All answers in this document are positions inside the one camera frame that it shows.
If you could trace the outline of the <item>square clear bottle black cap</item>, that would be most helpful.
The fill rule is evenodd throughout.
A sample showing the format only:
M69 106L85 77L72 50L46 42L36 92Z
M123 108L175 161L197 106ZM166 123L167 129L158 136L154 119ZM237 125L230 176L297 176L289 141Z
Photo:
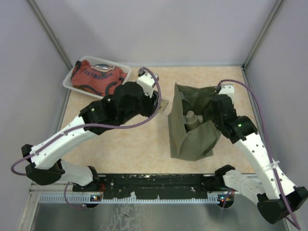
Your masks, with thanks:
M158 113L161 114L165 111L166 107L168 106L169 104L169 101L168 100L162 100L161 101L161 104L160 104L160 107L159 107L159 110L158 110Z

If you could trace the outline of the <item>green bottle white cap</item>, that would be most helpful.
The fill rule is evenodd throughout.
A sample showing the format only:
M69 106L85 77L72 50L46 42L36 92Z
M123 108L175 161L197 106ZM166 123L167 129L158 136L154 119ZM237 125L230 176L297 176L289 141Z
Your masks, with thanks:
M196 115L193 111L188 111L185 119L185 127L187 131L194 130L203 123L203 116Z

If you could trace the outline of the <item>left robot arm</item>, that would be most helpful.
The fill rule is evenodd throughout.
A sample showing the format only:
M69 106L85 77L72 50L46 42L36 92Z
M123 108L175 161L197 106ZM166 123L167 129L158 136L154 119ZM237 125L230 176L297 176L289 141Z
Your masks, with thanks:
M62 157L89 139L108 130L119 129L137 115L153 118L158 100L157 91L146 93L136 82L118 86L113 95L92 101L64 129L43 143L24 145L23 157L29 157L26 176L39 185L62 180L90 191L98 189L100 179L94 167L77 166Z

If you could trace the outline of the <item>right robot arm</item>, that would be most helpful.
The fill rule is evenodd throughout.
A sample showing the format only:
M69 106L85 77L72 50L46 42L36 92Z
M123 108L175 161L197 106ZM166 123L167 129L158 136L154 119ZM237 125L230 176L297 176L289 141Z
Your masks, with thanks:
M308 198L305 187L297 187L280 169L278 162L270 160L261 136L247 116L238 116L232 98L226 94L211 99L214 124L248 160L260 182L245 176L227 165L215 172L215 185L224 191L234 189L252 201L270 224L297 211Z

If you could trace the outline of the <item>olive green canvas bag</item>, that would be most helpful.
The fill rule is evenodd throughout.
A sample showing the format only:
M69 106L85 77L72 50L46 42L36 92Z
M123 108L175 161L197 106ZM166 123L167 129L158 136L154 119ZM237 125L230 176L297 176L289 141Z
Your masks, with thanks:
M221 137L213 119L211 99L215 87L194 88L175 84L172 109L168 115L170 154L172 158L197 161L213 155L213 148ZM203 122L192 130L187 128L185 116L189 111L201 116Z

